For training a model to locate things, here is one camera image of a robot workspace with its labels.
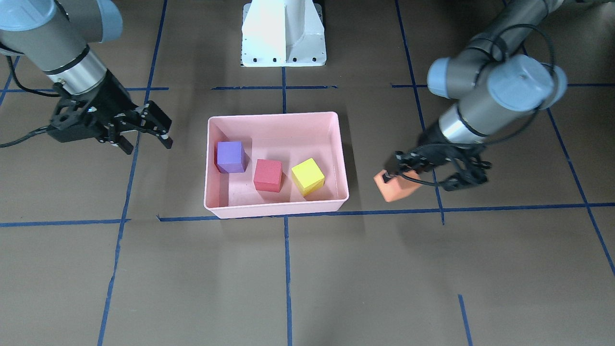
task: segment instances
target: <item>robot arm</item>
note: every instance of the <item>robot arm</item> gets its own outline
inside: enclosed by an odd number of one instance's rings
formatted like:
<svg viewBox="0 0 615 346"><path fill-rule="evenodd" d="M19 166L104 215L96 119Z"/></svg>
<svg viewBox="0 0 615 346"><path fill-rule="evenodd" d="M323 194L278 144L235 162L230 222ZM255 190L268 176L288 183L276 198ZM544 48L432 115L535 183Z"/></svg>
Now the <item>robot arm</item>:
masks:
<svg viewBox="0 0 615 346"><path fill-rule="evenodd" d="M491 164L482 161L480 153L494 143L488 141L489 136L518 118L531 116L522 128L525 129L540 110L557 102L566 90L566 75L554 65L552 44L535 27L562 2L513 1L457 57L441 58L432 64L427 76L429 90L458 101L419 136L416 148L407 153L396 151L384 172L375 177L385 199L403 198L414 190L387 197L385 186L391 180L398 180L396 186L399 179L433 186L436 183L418 180L417 174L449 162L457 173L437 183L446 191L487 182L485 171ZM547 39L552 53L550 63L525 55L509 57L509 52L516 51L531 30Z"/></svg>
<svg viewBox="0 0 615 346"><path fill-rule="evenodd" d="M130 154L121 134L140 131L172 146L171 119L153 101L135 105L88 45L121 28L110 0L0 0L0 52L27 56L54 83L60 100L46 132L59 142L95 138Z"/></svg>

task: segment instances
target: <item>pink plastic bin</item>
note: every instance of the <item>pink plastic bin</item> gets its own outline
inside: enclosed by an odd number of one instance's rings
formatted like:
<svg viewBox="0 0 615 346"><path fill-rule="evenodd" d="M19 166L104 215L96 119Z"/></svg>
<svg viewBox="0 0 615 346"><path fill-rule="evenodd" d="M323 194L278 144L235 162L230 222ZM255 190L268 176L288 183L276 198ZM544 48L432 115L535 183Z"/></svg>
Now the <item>pink plastic bin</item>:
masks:
<svg viewBox="0 0 615 346"><path fill-rule="evenodd" d="M222 174L215 164L220 141L241 141L245 173ZM291 168L314 158L325 186L303 197ZM257 159L282 162L279 193L257 191L252 179ZM348 199L348 182L338 115L334 112L214 116L207 123L205 208L221 219L336 211Z"/></svg>

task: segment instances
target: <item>foam block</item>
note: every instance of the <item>foam block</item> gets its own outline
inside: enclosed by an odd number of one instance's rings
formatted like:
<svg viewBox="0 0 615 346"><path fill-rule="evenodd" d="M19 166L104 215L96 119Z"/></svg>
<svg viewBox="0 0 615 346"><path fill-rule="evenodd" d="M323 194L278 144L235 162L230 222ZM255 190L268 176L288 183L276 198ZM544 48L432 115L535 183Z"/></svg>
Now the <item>foam block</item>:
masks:
<svg viewBox="0 0 615 346"><path fill-rule="evenodd" d="M386 173L386 171L384 169L381 170L380 173L374 176L374 181L376 182L376 185L378 186L384 200L387 202L393 202L398 199L408 197L412 195L416 189L421 187L421 184L411 182L400 176L396 176L385 183L383 180L384 173ZM415 171L410 171L403 174L414 179L420 179L419 175Z"/></svg>
<svg viewBox="0 0 615 346"><path fill-rule="evenodd" d="M313 158L309 158L291 169L293 181L305 197L325 185L325 175Z"/></svg>
<svg viewBox="0 0 615 346"><path fill-rule="evenodd" d="M258 191L280 192L282 188L282 163L274 160L256 160L254 187Z"/></svg>
<svg viewBox="0 0 615 346"><path fill-rule="evenodd" d="M241 142L218 142L216 166L220 173L245 172L245 153Z"/></svg>

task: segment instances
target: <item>blue tape line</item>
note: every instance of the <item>blue tape line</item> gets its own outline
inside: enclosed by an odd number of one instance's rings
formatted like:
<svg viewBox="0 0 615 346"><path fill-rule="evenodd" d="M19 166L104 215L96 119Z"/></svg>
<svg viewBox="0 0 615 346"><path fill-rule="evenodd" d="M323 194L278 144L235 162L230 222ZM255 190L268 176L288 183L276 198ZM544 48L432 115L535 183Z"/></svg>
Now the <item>blue tape line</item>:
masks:
<svg viewBox="0 0 615 346"><path fill-rule="evenodd" d="M609 203L589 203L591 207L615 207L615 202ZM537 204L529 206L489 206L489 207L452 207L442 208L444 212L472 212L472 211L517 211L517 210L541 210L541 209L573 209L585 208L583 203L573 204ZM430 214L440 212L440 208L430 209L390 209L372 211L334 211L334 212L313 212L307 214L289 215L270 215L243 217L241 219L262 219L264 217L313 217L313 216L355 216L355 215L394 215L394 214ZM184 216L184 217L160 217L156 216L160 222L184 222L184 221L210 221L222 220L217 216Z"/></svg>
<svg viewBox="0 0 615 346"><path fill-rule="evenodd" d="M30 221L30 222L0 222L1 227L33 227L33 226L64 226L64 225L95 225L101 223L120 223L121 219L106 220L67 220L67 221Z"/></svg>
<svg viewBox="0 0 615 346"><path fill-rule="evenodd" d="M419 111L419 120L421 121L421 129L425 131L425 120L423 119L423 109L421 107L421 99L419 98L419 92L416 87L415 80L415 72L412 69L412 59L410 58L410 50L408 48L408 40L406 39L406 30L403 28L403 20L402 20L402 11L399 9L399 0L395 0L395 8L397 9L397 19L399 20L399 29L402 32L402 40L403 40L403 48L406 52L406 60L408 61L408 70L410 71L410 80L412 81L412 90L415 92L415 100L416 100L416 108ZM434 183L438 182L438 178L436 177L435 171L432 171L432 175L434 177ZM440 197L440 188L438 186L434 187L435 190L435 198L438 201L438 206L440 208L440 217L442 218L442 224L444 221L444 210L442 206L442 199Z"/></svg>
<svg viewBox="0 0 615 346"><path fill-rule="evenodd" d="M19 63L19 58L20 57L17 57L15 61L13 62L14 68L17 68L17 64ZM4 102L4 97L6 96L6 93L9 91L9 85L12 80L13 80L13 77L9 74L9 77L6 79L6 83L4 84L4 88L2 89L2 93L0 94L0 105L2 105L2 102Z"/></svg>
<svg viewBox="0 0 615 346"><path fill-rule="evenodd" d="M391 84L392 88L415 88L415 87L427 87L427 84Z"/></svg>
<svg viewBox="0 0 615 346"><path fill-rule="evenodd" d="M151 87L149 88L151 91L169 91L169 87ZM47 91L47 92L55 92L53 89L35 89L36 91ZM126 91L147 91L147 87L127 87ZM21 89L9 89L6 92L27 92Z"/></svg>
<svg viewBox="0 0 615 346"><path fill-rule="evenodd" d="M286 114L286 68L282 67L282 113Z"/></svg>
<svg viewBox="0 0 615 346"><path fill-rule="evenodd" d="M339 89L338 86L287 86L286 89L290 90L296 90L296 89L301 89L301 90L314 90L314 89Z"/></svg>
<svg viewBox="0 0 615 346"><path fill-rule="evenodd" d="M611 254L609 253L608 248L606 247L604 239L602 238L602 233L600 232L600 229L598 228L598 224L596 223L596 220L593 217L593 212L591 208L592 205L587 201L585 192L583 191L583 188L581 187L581 181L579 180L579 177L576 174L576 170L574 169L573 162L570 159L570 155L568 154L568 150L566 149L564 140L561 137L560 130L557 127L557 123L555 122L553 113L551 113L551 108L547 108L547 114L549 114L549 119L551 120L553 129L555 130L555 134L557 135L557 140L560 142L561 150L564 152L564 156L566 156L566 160L568 161L568 166L570 167L570 171L572 172L573 177L574 177L574 182L576 183L577 188L579 189L579 193L581 194L581 198L583 199L583 203L585 207L587 208L587 213L589 215L590 220L592 221L593 229L595 230L596 235L598 236L600 245L602 246L602 251L605 253L606 260L609 262L609 266L611 267L613 276L615 276L615 265L613 264L613 259L611 258Z"/></svg>
<svg viewBox="0 0 615 346"><path fill-rule="evenodd" d="M160 222L221 220L217 216L160 217L157 215L156 217Z"/></svg>
<svg viewBox="0 0 615 346"><path fill-rule="evenodd" d="M286 249L286 328L288 346L293 346L293 309L290 302L290 246L288 244L288 216L284 217L284 248Z"/></svg>
<svg viewBox="0 0 615 346"><path fill-rule="evenodd" d="M474 346L472 343L472 333L470 333L470 324L467 322L467 314L466 314L466 305L463 302L463 296L458 294L457 298L459 299L459 307L461 308L461 317L463 317L463 325L466 329L466 338L468 346Z"/></svg>
<svg viewBox="0 0 615 346"><path fill-rule="evenodd" d="M282 90L281 86L235 86L213 87L212 90Z"/></svg>
<svg viewBox="0 0 615 346"><path fill-rule="evenodd" d="M435 170L433 170L431 173L434 177L434 182L437 182L438 179L435 176ZM435 198L438 200L438 208L440 209L440 218L442 220L442 225L444 225L445 224L444 206L442 205L442 198L440 197L440 189L438 187L435 187Z"/></svg>
<svg viewBox="0 0 615 346"><path fill-rule="evenodd" d="M164 18L167 12L167 0L164 0L162 5L162 14L160 17L160 25L158 27L158 36L156 38L156 46L154 48L154 55L152 57L151 68L149 69L149 79L147 90L145 91L145 98L143 103L147 103L149 99L149 92L151 91L152 82L154 79L154 72L156 70L156 60L158 56L158 49L160 48L160 41L162 38L162 28L164 26ZM128 205L130 204L130 193L132 192L132 182L135 178L135 171L137 169L137 158L139 156L139 143L141 139L141 134L137 135L137 142L135 144L134 154L132 157L132 165L130 167L130 176L128 179L128 187L126 189L126 201L124 203L124 209L122 210L122 220L119 225L119 231L117 233L117 243L116 243L116 254L115 260L113 264L113 275L111 276L111 280L109 280L109 286L107 288L107 297L105 300L105 309L103 310L103 319L100 323L100 332L98 334L98 346L103 345L103 339L105 337L105 329L107 325L107 318L109 316L109 306L111 305L111 296L113 295L113 285L115 284L115 277L117 272L117 262L119 260L119 253L121 250L120 242L124 236L124 225L126 224L126 216L128 214Z"/></svg>
<svg viewBox="0 0 615 346"><path fill-rule="evenodd" d="M587 86L594 86L594 87L615 87L615 83L570 83L568 84L569 87L587 87Z"/></svg>
<svg viewBox="0 0 615 346"><path fill-rule="evenodd" d="M212 90L314 90L314 89L339 89L338 86L221 86L213 87Z"/></svg>

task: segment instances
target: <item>blue joint cap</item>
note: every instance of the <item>blue joint cap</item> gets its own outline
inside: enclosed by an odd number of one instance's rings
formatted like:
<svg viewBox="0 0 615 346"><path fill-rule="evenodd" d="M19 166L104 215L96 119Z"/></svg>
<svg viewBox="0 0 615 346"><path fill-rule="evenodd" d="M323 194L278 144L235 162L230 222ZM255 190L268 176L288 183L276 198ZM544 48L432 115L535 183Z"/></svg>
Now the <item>blue joint cap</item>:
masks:
<svg viewBox="0 0 615 346"><path fill-rule="evenodd" d="M568 77L566 77L566 73L559 66L554 66L553 71L555 72L555 77L557 78L557 85L555 86L555 97L551 100L550 103L543 106L543 108L551 107L555 102L559 101L568 88Z"/></svg>
<svg viewBox="0 0 615 346"><path fill-rule="evenodd" d="M554 87L547 69L522 54L493 69L487 78L491 97L502 107L519 112L538 107L551 95Z"/></svg>
<svg viewBox="0 0 615 346"><path fill-rule="evenodd" d="M427 87L432 94L446 97L446 71L448 70L448 62L450 58L439 58L431 64L429 72L427 72Z"/></svg>
<svg viewBox="0 0 615 346"><path fill-rule="evenodd" d="M54 0L0 0L0 30L28 31L54 17Z"/></svg>
<svg viewBox="0 0 615 346"><path fill-rule="evenodd" d="M122 15L111 0L97 0L103 23L103 37L100 42L113 41L122 36Z"/></svg>

